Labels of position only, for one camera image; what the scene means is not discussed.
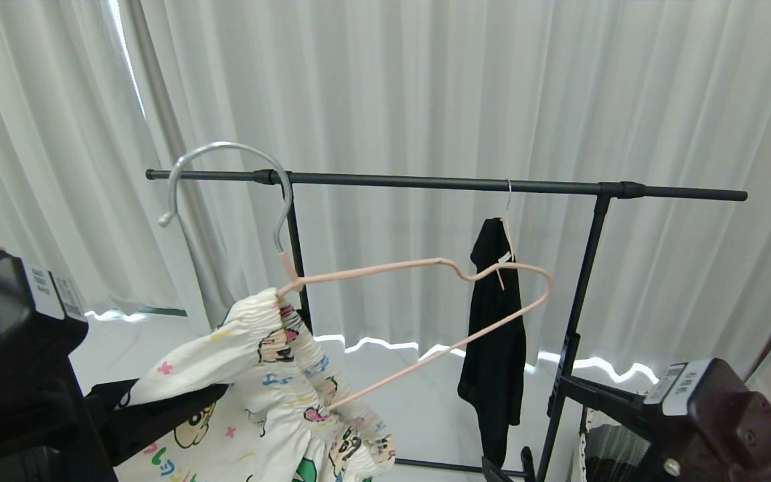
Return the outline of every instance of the rack bottom bar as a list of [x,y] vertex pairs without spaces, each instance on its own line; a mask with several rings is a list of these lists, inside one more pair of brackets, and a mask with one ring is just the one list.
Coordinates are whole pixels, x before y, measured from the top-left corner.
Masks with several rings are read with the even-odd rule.
[[[441,470],[453,470],[456,472],[483,473],[480,467],[474,467],[469,465],[459,465],[459,464],[429,463],[428,461],[401,459],[399,457],[395,459],[394,463],[398,465],[408,465],[413,467],[426,467],[427,469],[441,469]],[[519,477],[520,479],[525,478],[525,473],[522,473],[516,470],[502,470],[501,472],[508,477]]]

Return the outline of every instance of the cartoon print fabric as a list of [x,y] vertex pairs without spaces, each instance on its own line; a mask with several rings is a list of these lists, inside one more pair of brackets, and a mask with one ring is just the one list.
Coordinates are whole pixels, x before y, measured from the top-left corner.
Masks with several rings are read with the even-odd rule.
[[395,450],[382,419],[276,290],[237,302],[211,335],[178,347],[126,394],[138,405],[230,384],[224,396],[116,467],[122,482],[369,482]]

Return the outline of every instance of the barcode label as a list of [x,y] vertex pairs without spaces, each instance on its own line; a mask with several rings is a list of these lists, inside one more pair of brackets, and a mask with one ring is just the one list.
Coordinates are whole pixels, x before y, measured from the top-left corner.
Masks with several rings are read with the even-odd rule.
[[64,320],[64,311],[61,303],[58,302],[55,287],[52,286],[50,272],[27,262],[23,262],[22,266],[25,271],[25,278],[28,280],[31,297],[34,299],[34,311],[47,315],[47,317]]
[[85,320],[85,312],[82,311],[82,304],[79,302],[79,294],[76,292],[76,287],[72,281],[67,278],[53,275],[53,280],[56,282],[56,288],[58,288],[58,296],[62,300],[62,306],[68,317],[76,320]]
[[686,364],[685,370],[671,388],[671,393],[662,402],[662,414],[682,416],[689,413],[689,398],[692,397],[698,382],[701,381],[712,361],[712,359],[695,360]]
[[664,399],[664,397],[673,387],[674,382],[677,381],[680,373],[683,373],[683,369],[685,369],[685,367],[685,363],[673,364],[672,366],[669,366],[667,372],[665,372],[665,376],[663,376],[658,384],[654,385],[651,393],[649,393],[645,398],[645,405],[656,405],[661,403],[662,399]]

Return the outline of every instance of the laundry basket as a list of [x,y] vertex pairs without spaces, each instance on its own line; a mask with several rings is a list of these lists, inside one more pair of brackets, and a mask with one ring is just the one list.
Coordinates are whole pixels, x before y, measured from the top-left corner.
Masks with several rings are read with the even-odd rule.
[[570,482],[627,482],[649,445],[609,415],[585,406]]

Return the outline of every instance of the horizontal black rod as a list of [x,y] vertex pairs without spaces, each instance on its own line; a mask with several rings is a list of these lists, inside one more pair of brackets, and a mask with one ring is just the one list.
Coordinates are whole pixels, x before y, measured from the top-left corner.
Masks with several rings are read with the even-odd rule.
[[[455,472],[471,472],[471,473],[483,473],[480,467],[472,467],[469,465],[459,464],[446,464],[446,463],[429,463],[428,461],[415,461],[412,459],[395,459],[395,464],[409,465],[413,467],[426,467],[427,469],[440,469],[440,470],[453,470]],[[502,470],[508,477],[525,478],[525,473],[518,472],[516,470]]]
[[[148,179],[167,179],[171,171],[148,169]],[[236,173],[236,171],[184,171],[181,179],[202,181],[253,181],[278,183],[270,176],[271,170]],[[688,199],[713,199],[717,201],[745,201],[748,193],[728,189],[692,189],[645,186],[639,183],[560,183],[551,181],[507,179],[468,179],[462,177],[379,176],[373,174],[320,174],[290,173],[294,184],[331,184],[342,186],[380,186],[395,188],[462,189],[481,191],[537,192],[551,194],[609,195],[611,197],[675,197]]]

